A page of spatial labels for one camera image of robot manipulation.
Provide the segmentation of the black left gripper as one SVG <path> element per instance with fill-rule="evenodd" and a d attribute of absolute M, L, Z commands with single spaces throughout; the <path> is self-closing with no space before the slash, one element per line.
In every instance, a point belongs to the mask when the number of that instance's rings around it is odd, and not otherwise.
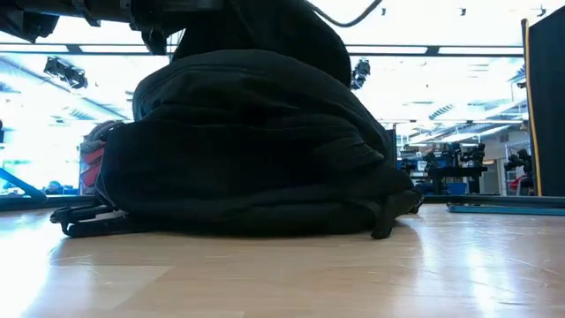
<path fill-rule="evenodd" d="M 186 28 L 193 12 L 220 10 L 222 6 L 223 0 L 130 0 L 130 26 L 141 32 L 151 54 L 164 56 L 168 37 Z"/>

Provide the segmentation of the black backpack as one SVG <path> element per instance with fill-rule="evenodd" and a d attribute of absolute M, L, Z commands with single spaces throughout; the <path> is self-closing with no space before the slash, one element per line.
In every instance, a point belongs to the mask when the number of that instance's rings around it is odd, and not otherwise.
<path fill-rule="evenodd" d="M 102 138 L 96 203 L 51 216 L 72 237 L 135 231 L 388 237 L 421 194 L 351 92 L 350 56 L 308 0 L 195 12 L 133 120 Z"/>

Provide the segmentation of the black ceiling spotlight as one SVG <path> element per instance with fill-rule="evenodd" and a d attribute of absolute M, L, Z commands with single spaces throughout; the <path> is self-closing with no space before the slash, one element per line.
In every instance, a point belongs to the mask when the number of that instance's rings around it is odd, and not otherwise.
<path fill-rule="evenodd" d="M 71 88 L 81 89 L 88 87 L 85 71 L 59 57 L 47 57 L 43 71 L 50 76 L 59 78 Z"/>
<path fill-rule="evenodd" d="M 360 58 L 358 63 L 352 69 L 350 89 L 359 90 L 362 88 L 370 74 L 371 66 L 369 60 L 366 58 Z"/>

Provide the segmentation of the red shelf rack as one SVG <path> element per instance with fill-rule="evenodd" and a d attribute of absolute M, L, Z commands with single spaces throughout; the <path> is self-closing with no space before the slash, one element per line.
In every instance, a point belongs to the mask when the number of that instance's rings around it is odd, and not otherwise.
<path fill-rule="evenodd" d="M 79 148 L 79 194 L 93 195 L 101 171 L 104 143 L 82 143 Z"/>

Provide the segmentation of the distant black robot workstation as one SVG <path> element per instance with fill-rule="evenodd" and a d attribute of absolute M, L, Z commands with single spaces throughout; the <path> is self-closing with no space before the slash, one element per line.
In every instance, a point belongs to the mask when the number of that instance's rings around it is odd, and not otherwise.
<path fill-rule="evenodd" d="M 460 143 L 447 143 L 419 158 L 399 157 L 396 166 L 424 195 L 479 194 L 480 178 L 487 172 L 485 148 L 484 143 L 466 149 Z"/>
<path fill-rule="evenodd" d="M 509 156 L 504 165 L 505 171 L 517 171 L 522 169 L 523 173 L 516 174 L 516 178 L 509 182 L 509 189 L 516 192 L 516 196 L 533 196 L 533 168 L 532 159 L 526 148 L 519 149 L 515 154 Z"/>

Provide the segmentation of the black partition panel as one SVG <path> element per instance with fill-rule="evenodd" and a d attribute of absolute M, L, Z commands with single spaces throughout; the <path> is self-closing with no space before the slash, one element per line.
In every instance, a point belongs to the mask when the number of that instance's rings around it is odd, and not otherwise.
<path fill-rule="evenodd" d="M 528 29 L 528 84 L 538 189 L 565 197 L 565 5 Z"/>

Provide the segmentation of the teal blue flat strip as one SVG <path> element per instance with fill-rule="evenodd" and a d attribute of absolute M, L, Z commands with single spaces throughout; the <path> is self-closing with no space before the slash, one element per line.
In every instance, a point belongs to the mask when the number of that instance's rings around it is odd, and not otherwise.
<path fill-rule="evenodd" d="M 448 204 L 447 209 L 448 212 L 450 213 L 461 213 L 461 214 L 565 216 L 565 208 Z"/>

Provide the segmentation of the black aluminium table frame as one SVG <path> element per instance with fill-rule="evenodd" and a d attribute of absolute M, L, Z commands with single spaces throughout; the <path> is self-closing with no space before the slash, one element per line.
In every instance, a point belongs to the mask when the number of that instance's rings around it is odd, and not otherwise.
<path fill-rule="evenodd" d="M 0 212 L 90 206 L 97 203 L 94 196 L 50 196 L 45 202 L 28 197 L 0 197 Z M 430 195 L 423 199 L 425 204 L 486 204 L 494 206 L 565 208 L 565 197 L 500 196 L 500 195 Z"/>

